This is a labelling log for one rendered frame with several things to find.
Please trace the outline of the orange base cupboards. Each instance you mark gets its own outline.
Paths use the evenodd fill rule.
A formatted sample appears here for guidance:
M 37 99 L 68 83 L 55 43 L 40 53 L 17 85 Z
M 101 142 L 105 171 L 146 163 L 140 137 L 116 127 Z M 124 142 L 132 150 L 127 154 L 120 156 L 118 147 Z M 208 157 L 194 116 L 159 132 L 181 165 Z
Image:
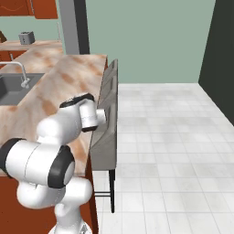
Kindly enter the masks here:
M 23 53 L 24 50 L 0 50 L 0 61 L 12 61 Z

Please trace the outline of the grey bar stool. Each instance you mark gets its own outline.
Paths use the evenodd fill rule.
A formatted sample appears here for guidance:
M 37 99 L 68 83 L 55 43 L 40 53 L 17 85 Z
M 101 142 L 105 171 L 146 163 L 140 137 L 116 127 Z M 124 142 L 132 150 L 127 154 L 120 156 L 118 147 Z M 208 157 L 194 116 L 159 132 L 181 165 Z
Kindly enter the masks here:
M 103 78 L 106 80 L 109 77 L 112 77 L 113 75 L 116 75 L 118 73 L 118 59 L 116 58 L 110 66 L 104 71 Z
M 112 76 L 107 83 L 101 87 L 100 98 L 98 102 L 99 109 L 107 109 L 113 103 L 117 102 L 118 96 L 118 78 Z
M 91 168 L 93 171 L 109 172 L 109 191 L 95 191 L 96 197 L 110 197 L 111 211 L 114 212 L 114 181 L 117 165 L 117 107 L 113 103 L 108 110 L 106 131 L 98 138 L 98 131 L 92 135 L 90 147 Z

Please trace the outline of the grey sink basin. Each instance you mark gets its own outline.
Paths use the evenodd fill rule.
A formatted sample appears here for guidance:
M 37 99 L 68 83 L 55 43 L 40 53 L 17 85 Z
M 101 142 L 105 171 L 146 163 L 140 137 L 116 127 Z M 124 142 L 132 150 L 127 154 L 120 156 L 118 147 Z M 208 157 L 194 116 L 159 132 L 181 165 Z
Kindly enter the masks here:
M 24 80 L 22 73 L 0 74 L 0 106 L 17 105 L 21 102 L 43 77 L 43 73 L 27 73 L 27 77 L 30 78 L 28 89 L 21 86 Z

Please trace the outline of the grey tall fridge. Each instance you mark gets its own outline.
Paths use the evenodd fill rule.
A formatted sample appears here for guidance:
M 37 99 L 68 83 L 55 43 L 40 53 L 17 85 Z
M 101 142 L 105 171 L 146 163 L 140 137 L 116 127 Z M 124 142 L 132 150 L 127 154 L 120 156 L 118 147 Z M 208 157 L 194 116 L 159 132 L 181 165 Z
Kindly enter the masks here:
M 86 0 L 58 0 L 67 55 L 90 53 Z

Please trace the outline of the grey toaster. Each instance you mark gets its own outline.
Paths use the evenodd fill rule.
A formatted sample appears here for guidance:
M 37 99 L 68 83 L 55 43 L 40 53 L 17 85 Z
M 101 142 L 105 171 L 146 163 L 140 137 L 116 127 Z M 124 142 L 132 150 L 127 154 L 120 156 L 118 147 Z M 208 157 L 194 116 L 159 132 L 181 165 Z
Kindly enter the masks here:
M 21 32 L 18 36 L 21 45 L 30 45 L 35 42 L 35 36 L 33 31 Z

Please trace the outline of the silver tap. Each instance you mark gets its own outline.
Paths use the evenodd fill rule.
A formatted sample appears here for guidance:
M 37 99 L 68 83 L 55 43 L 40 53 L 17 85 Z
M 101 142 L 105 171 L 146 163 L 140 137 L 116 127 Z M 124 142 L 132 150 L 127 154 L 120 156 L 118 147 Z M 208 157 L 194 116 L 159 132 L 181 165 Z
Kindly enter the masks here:
M 26 70 L 23 64 L 18 61 L 0 61 L 0 65 L 8 65 L 8 64 L 18 65 L 22 69 L 23 81 L 21 83 L 21 87 L 29 89 L 28 83 L 30 82 L 30 78 L 27 77 Z

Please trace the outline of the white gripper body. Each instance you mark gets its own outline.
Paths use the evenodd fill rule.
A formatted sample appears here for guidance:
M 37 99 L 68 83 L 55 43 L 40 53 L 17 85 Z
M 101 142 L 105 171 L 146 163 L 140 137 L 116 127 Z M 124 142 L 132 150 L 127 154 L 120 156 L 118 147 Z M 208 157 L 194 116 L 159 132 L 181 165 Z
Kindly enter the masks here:
M 106 119 L 106 113 L 104 109 L 98 109 L 96 111 L 97 113 L 97 118 L 98 118 L 98 123 L 99 124 L 105 124 L 107 119 Z

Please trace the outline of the orange island cabinet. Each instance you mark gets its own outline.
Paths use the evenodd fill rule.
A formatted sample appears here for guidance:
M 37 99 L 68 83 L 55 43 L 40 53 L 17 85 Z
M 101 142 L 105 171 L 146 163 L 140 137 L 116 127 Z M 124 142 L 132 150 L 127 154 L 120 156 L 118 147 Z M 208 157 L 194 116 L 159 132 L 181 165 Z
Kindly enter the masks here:
M 80 206 L 106 57 L 66 55 L 16 106 L 0 107 L 0 234 L 83 234 Z

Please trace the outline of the orange wall cupboards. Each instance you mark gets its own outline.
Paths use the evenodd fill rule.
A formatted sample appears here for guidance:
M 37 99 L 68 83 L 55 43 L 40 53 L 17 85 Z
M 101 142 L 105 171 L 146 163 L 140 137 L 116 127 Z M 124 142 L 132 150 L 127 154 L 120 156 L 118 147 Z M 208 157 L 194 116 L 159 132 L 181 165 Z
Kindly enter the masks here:
M 0 0 L 0 16 L 34 16 L 57 19 L 56 0 Z

